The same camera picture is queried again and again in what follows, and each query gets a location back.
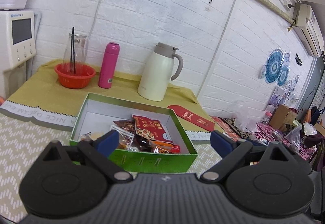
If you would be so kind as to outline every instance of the red basket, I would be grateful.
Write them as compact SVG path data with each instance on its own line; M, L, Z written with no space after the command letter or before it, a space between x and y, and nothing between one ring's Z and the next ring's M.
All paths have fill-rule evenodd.
M95 69L88 65L82 66L82 74L83 76L73 76L64 74L61 72L61 64L58 64L54 67L54 71L57 73L59 77L59 82L61 85L67 88L72 89L80 89L86 87L90 80L96 75Z

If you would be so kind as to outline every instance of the red envelope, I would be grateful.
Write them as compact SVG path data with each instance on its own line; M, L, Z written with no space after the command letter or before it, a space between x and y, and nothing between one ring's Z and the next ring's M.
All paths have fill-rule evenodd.
M215 124L212 121L200 117L179 105L170 105L167 108L174 110L176 115L187 120L188 122L193 123L194 125L199 126L200 128L211 132L215 129Z

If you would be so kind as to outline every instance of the pink thermos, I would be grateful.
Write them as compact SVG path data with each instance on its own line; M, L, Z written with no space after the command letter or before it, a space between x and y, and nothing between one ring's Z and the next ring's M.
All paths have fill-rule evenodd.
M111 88L119 52L120 45L114 42L107 44L98 81L101 88Z

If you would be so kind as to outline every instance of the chopsticks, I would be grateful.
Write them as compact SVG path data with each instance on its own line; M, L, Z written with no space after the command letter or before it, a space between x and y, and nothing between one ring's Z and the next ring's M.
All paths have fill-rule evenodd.
M74 50L74 27L72 27L71 33L71 47L70 47L70 72L76 73L76 58L75 58L75 50Z

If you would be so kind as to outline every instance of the decorative fan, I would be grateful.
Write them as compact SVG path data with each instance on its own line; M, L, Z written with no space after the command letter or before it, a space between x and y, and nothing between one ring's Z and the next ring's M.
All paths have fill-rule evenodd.
M289 66L289 64L290 64L290 54L289 53L286 53L283 56L283 65Z
M282 51L280 50L273 51L266 64L265 81L267 83L273 83L278 79L282 70L282 63L283 63Z
M258 76L258 79L263 79L264 76L265 76L265 73L266 73L266 66L263 65L263 66L262 66L262 69L261 69L261 72L260 72L260 74L259 74L259 76Z
M294 81L292 82L291 91L294 91L296 89L296 85L298 83L298 80L299 80L299 75L297 74Z
M289 74L289 67L287 65L283 65L281 73L277 79L278 86L283 86L285 84L288 78L288 74Z
M292 80L289 80L287 81L285 87L284 87L284 92L286 94L289 94L290 90L291 90L291 87L292 87Z

